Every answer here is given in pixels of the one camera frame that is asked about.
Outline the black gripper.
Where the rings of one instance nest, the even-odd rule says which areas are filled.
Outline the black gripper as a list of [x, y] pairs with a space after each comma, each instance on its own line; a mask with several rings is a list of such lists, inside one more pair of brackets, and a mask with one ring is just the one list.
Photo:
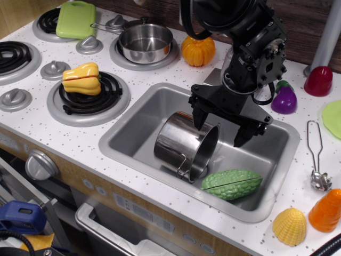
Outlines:
[[189, 104], [198, 130], [202, 129], [209, 114], [238, 125], [234, 147], [242, 147], [254, 136], [264, 134], [273, 122], [272, 116], [254, 103], [251, 96], [233, 93], [224, 85], [191, 86]]

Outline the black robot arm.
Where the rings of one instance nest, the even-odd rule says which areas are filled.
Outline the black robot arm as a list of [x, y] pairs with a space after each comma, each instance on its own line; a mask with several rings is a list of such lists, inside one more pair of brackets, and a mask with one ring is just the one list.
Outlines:
[[271, 99], [259, 101], [255, 93], [286, 72], [287, 31], [266, 1], [181, 1], [186, 33], [197, 40], [223, 34], [232, 40], [233, 55], [223, 70], [220, 85], [193, 85], [189, 103], [193, 123], [202, 128], [209, 114], [239, 126], [234, 146], [241, 147], [262, 135], [272, 117], [262, 109]]

